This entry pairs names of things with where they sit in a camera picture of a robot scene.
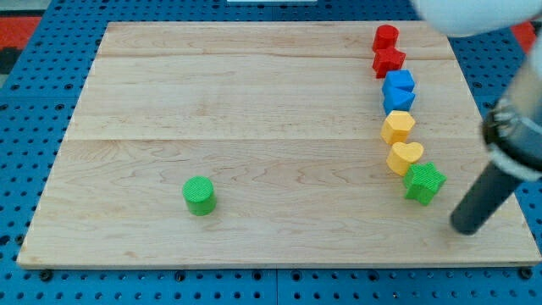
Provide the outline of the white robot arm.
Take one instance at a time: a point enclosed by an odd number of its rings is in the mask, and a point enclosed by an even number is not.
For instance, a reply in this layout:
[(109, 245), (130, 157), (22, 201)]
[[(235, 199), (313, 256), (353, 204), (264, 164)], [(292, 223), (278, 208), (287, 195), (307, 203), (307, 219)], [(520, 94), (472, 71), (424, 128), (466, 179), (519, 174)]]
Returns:
[[(420, 17), (449, 37), (475, 36), (541, 16), (540, 0), (431, 1), (412, 3)], [(497, 102), (487, 140), (491, 161), (519, 180), (541, 178), (541, 40), (538, 38)]]

